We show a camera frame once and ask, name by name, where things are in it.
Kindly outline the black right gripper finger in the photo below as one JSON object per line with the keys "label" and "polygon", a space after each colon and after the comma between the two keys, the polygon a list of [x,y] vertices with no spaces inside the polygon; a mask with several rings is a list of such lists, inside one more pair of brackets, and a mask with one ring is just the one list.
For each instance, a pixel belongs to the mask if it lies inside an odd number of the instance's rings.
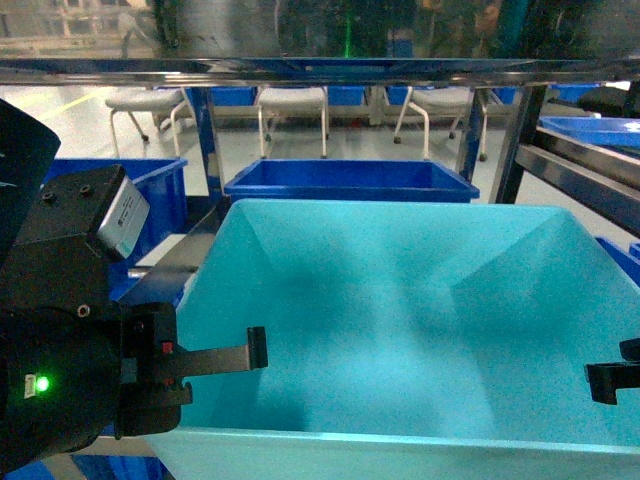
{"label": "black right gripper finger", "polygon": [[639,339],[619,344],[622,361],[587,364],[585,374],[596,403],[617,404],[617,391],[639,388]]}

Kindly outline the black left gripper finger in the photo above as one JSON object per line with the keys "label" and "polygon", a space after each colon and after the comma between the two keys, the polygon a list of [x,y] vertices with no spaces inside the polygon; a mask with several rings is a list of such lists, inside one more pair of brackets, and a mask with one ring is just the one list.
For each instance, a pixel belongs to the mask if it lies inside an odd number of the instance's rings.
{"label": "black left gripper finger", "polygon": [[172,356],[173,376],[217,375],[252,371],[267,366],[267,335],[262,326],[249,327],[243,345],[184,351]]}

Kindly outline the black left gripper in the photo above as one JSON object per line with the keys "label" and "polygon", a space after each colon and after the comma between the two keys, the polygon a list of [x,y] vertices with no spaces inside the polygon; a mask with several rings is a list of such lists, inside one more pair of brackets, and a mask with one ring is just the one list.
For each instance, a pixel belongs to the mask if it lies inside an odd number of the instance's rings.
{"label": "black left gripper", "polygon": [[175,307],[110,297],[97,238],[123,166],[65,174],[37,193],[1,269],[1,461],[26,465],[116,437],[174,429],[188,384],[153,375],[177,351]]}

